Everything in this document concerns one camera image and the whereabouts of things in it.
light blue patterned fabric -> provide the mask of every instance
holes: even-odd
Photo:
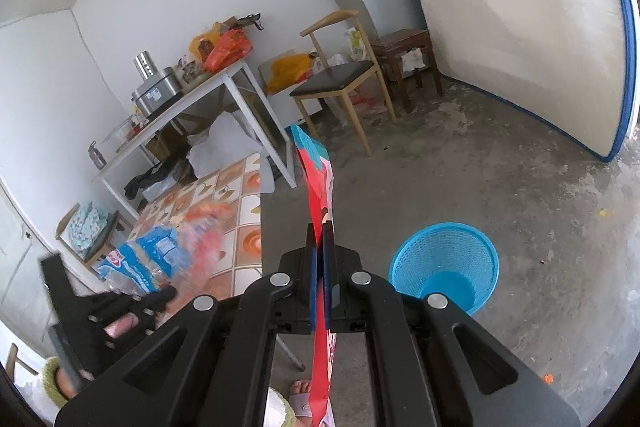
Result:
[[[95,238],[107,226],[108,217],[109,213],[94,206],[93,202],[78,208],[67,228],[71,248],[78,255],[83,256],[91,248]]]

dark brown stool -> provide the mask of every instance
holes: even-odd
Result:
[[[444,91],[442,90],[440,71],[438,70],[436,57],[433,55],[433,45],[431,44],[431,38],[427,30],[398,30],[397,32],[371,41],[371,49],[374,55],[376,55],[380,65],[388,64],[391,68],[393,73],[392,79],[398,83],[402,105],[407,112],[411,112],[414,108],[407,95],[404,78],[402,77],[401,55],[414,48],[420,48],[427,53],[430,66],[433,69],[433,80],[436,84],[436,90],[439,95],[443,95]],[[414,72],[417,87],[422,87],[421,73],[421,71],[417,71],[417,74]]]

blue edge trim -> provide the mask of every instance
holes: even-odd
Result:
[[[591,154],[596,156],[596,158],[604,162],[610,162],[613,158],[615,158],[618,155],[618,153],[620,152],[620,148],[622,147],[622,143],[625,140],[625,134],[629,125],[629,119],[631,118],[631,111],[633,110],[634,91],[636,89],[636,26],[634,23],[634,12],[631,6],[631,0],[620,0],[620,4],[622,4],[622,19],[625,25],[625,48],[626,48],[625,86],[623,88],[622,110],[620,111],[620,122],[618,123],[618,130],[616,131],[616,137],[613,140],[613,145],[607,156],[602,156],[596,153],[595,151],[589,149],[584,143],[582,143],[578,139],[575,139],[569,133],[563,131],[559,127],[556,127],[548,120],[545,120],[544,118],[542,118],[539,115],[536,115],[530,110],[525,109],[524,107],[521,107],[516,103],[510,102],[510,100],[507,100],[501,96],[498,96],[497,94],[484,90],[481,87],[474,86],[473,84],[469,84],[464,80],[459,80],[457,78],[454,78],[454,80],[457,82],[460,82],[461,84],[465,84],[465,86],[471,87],[472,89],[480,91],[492,98],[496,98],[497,100],[500,100],[501,102],[504,102],[507,105],[511,105],[511,107],[519,109],[522,112],[527,113],[529,116],[532,116],[537,120],[540,120],[542,123],[547,124],[549,127],[551,127],[552,129],[555,129],[556,131],[558,131],[558,133],[562,134],[563,136],[566,136],[568,139],[577,143],[579,146],[583,147],[584,149],[587,149]]]

blue plastic basket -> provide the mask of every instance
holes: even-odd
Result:
[[[462,223],[439,223],[414,233],[389,267],[401,293],[446,295],[469,315],[489,300],[498,282],[498,254],[484,233]]]

basket rim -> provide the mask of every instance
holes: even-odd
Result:
[[[456,223],[453,221],[447,221],[444,223],[436,223],[435,225],[430,225],[424,229],[418,230],[417,232],[413,233],[409,238],[407,238],[407,240],[405,240],[404,243],[402,243],[402,245],[400,245],[400,248],[398,248],[398,251],[396,251],[396,254],[393,256],[391,263],[389,263],[389,270],[386,278],[391,283],[391,285],[395,288],[396,277],[394,275],[394,270],[396,269],[396,264],[398,263],[398,259],[402,255],[407,245],[412,243],[415,237],[419,235],[424,235],[427,233],[435,232],[436,230],[443,230],[443,229],[465,230],[467,232],[470,232],[473,235],[475,235],[478,239],[480,239],[488,247],[489,252],[491,253],[495,270],[494,270],[494,273],[492,274],[490,289],[487,292],[487,294],[484,296],[484,298],[482,298],[482,300],[478,302],[478,304],[476,304],[473,308],[471,308],[468,312],[466,312],[468,315],[473,315],[480,308],[482,308],[482,306],[486,304],[486,302],[489,300],[489,297],[491,297],[491,295],[494,293],[495,286],[498,283],[498,275],[500,274],[500,262],[498,259],[498,252],[495,250],[494,244],[491,242],[491,240],[488,237],[486,237],[486,235],[484,235],[484,233],[482,233],[480,230],[476,229],[475,227],[466,225],[465,223]]]

